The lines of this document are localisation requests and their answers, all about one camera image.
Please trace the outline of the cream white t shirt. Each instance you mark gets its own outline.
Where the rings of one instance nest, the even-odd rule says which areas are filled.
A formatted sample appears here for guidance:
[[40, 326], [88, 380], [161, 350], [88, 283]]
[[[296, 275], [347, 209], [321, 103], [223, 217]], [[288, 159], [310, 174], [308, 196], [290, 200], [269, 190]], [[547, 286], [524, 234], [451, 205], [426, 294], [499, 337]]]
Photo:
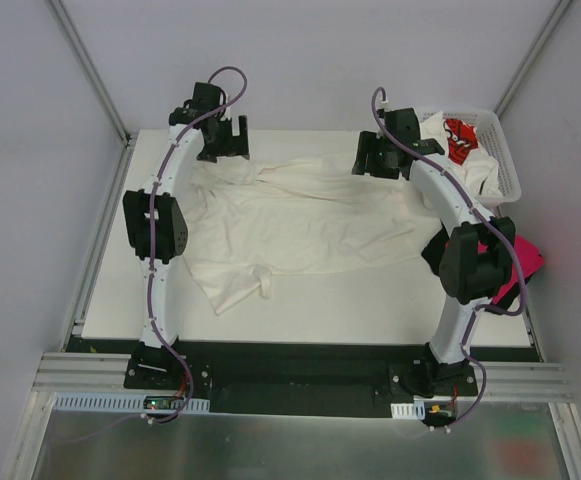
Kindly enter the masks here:
[[379, 268], [418, 256], [441, 224], [404, 180], [351, 174], [349, 156], [200, 162], [184, 258], [215, 313], [276, 276]]

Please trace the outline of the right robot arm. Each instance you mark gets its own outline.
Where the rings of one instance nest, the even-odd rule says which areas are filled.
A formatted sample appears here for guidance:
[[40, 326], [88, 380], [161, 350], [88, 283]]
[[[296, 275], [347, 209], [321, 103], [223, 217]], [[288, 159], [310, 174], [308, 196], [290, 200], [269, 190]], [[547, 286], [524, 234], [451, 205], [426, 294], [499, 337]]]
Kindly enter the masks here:
[[403, 390], [431, 398], [473, 373], [469, 356], [477, 312], [519, 264], [515, 225], [494, 218], [467, 190], [442, 146], [422, 138], [413, 109], [374, 109], [373, 116], [379, 130], [360, 133], [353, 174], [411, 182], [448, 235], [438, 270], [446, 294], [438, 327], [421, 358], [399, 375]]

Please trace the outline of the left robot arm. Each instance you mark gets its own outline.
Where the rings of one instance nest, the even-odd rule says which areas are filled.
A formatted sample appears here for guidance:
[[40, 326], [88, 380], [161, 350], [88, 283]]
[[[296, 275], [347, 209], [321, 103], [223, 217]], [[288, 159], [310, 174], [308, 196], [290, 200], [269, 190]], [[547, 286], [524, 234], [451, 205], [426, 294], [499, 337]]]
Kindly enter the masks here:
[[183, 299], [177, 276], [185, 269], [189, 236], [184, 214], [196, 199], [193, 168], [199, 161], [249, 156], [247, 118], [232, 118], [229, 103], [221, 87], [196, 83], [191, 98], [169, 115], [162, 160], [141, 188], [123, 195], [128, 241], [146, 294], [146, 318], [124, 379], [128, 389], [177, 389], [186, 378], [171, 350]]

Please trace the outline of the white shirts in basket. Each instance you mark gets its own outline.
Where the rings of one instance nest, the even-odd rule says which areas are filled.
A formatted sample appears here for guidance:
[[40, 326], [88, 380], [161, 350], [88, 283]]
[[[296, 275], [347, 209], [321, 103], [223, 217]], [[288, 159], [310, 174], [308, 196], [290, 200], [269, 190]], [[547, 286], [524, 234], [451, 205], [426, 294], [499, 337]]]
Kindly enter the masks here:
[[[448, 143], [444, 131], [443, 122], [446, 119], [444, 113], [439, 111], [419, 124], [423, 139], [434, 139], [444, 149], [448, 157]], [[455, 175], [464, 183], [466, 189], [474, 196], [491, 199], [494, 205], [500, 204], [503, 197], [499, 189], [499, 163], [492, 157], [485, 147], [479, 142], [477, 150], [473, 150], [462, 166], [451, 162]]]

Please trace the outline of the red printed white shirt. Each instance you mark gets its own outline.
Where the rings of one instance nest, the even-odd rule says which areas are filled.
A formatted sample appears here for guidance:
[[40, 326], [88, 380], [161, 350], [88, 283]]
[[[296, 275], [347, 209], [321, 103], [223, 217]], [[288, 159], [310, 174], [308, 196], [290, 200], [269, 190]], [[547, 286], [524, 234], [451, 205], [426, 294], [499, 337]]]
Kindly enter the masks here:
[[456, 118], [446, 118], [443, 126], [448, 143], [448, 157], [462, 166], [469, 154], [479, 147], [476, 127]]

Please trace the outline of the white plastic laundry basket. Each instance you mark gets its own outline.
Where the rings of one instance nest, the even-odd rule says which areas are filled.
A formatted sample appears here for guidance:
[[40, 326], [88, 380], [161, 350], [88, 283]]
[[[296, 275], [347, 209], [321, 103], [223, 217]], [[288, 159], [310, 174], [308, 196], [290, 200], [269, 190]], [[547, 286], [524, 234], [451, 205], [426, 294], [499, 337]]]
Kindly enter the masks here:
[[419, 124], [439, 111], [442, 111], [446, 118], [457, 118], [474, 125], [477, 128], [479, 142], [499, 163], [499, 189], [503, 195], [500, 199], [500, 204], [492, 204], [491, 199], [484, 199], [484, 203], [482, 203], [480, 198], [475, 196], [481, 204], [489, 209], [494, 209], [504, 203], [513, 203], [519, 200], [521, 197], [521, 187], [510, 150], [496, 114], [489, 110], [474, 108], [420, 107], [415, 110]]

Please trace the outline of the pink t shirt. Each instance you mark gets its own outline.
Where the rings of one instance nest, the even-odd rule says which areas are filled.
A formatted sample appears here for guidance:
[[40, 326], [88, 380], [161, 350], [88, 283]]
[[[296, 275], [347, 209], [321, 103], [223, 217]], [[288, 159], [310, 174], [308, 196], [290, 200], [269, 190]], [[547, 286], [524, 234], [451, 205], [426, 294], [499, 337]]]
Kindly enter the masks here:
[[[446, 244], [439, 267], [439, 279], [446, 303], [459, 310], [476, 308], [497, 315], [516, 315], [524, 308], [527, 281], [543, 266], [538, 248], [517, 235], [510, 245], [495, 234], [481, 238], [467, 227], [455, 229]], [[519, 295], [509, 309], [491, 304], [492, 298], [516, 272]]]

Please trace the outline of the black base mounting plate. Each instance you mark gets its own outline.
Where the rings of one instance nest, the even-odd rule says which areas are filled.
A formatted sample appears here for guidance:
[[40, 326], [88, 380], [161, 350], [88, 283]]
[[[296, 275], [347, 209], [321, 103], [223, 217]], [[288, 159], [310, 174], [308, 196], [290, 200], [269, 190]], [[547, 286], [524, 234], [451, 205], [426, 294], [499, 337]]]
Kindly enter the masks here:
[[417, 397], [473, 398], [466, 360], [437, 363], [427, 346], [177, 341], [138, 344], [127, 389], [177, 390], [213, 413], [386, 418]]

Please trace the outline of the left aluminium corner post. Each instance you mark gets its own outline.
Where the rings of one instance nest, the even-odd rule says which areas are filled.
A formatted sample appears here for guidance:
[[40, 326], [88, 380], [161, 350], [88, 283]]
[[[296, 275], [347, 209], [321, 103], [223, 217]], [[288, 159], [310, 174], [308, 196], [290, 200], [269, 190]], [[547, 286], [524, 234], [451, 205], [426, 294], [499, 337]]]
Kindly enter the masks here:
[[131, 141], [131, 133], [127, 129], [112, 96], [106, 87], [79, 31], [72, 19], [64, 1], [46, 0], [45, 5], [53, 16], [61, 31], [76, 63], [90, 86], [104, 115], [113, 128], [121, 144], [126, 147]]

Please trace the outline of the aluminium corner post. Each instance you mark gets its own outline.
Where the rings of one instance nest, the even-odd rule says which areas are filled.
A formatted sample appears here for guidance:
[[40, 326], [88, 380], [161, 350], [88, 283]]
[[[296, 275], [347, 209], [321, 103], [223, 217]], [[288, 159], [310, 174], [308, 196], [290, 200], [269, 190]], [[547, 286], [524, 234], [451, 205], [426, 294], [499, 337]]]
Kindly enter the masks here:
[[508, 110], [534, 64], [574, 4], [573, 0], [558, 0], [552, 6], [494, 108], [494, 113], [499, 118]]
[[45, 5], [53, 16], [61, 31], [76, 63], [90, 86], [104, 115], [113, 128], [121, 144], [126, 147], [131, 141], [131, 133], [127, 129], [112, 96], [106, 87], [79, 31], [72, 19], [64, 1], [46, 0]]

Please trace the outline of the right aluminium corner post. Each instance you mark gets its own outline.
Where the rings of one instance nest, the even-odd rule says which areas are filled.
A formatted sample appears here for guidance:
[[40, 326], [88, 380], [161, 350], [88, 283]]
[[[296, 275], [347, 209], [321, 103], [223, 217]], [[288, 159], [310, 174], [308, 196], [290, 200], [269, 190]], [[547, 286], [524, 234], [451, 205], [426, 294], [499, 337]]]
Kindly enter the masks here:
[[499, 118], [508, 110], [534, 64], [574, 4], [573, 0], [558, 0], [552, 6], [494, 108], [494, 113]]

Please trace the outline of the aluminium frame rail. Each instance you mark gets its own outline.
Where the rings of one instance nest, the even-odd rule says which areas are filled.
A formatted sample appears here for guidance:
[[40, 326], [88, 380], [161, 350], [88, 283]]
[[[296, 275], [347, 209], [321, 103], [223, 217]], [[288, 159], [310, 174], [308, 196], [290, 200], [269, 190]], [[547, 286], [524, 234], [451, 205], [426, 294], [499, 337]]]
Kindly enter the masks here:
[[[33, 388], [37, 391], [119, 392], [128, 354], [45, 353]], [[491, 402], [572, 403], [574, 392], [558, 363], [484, 361], [485, 399]]]

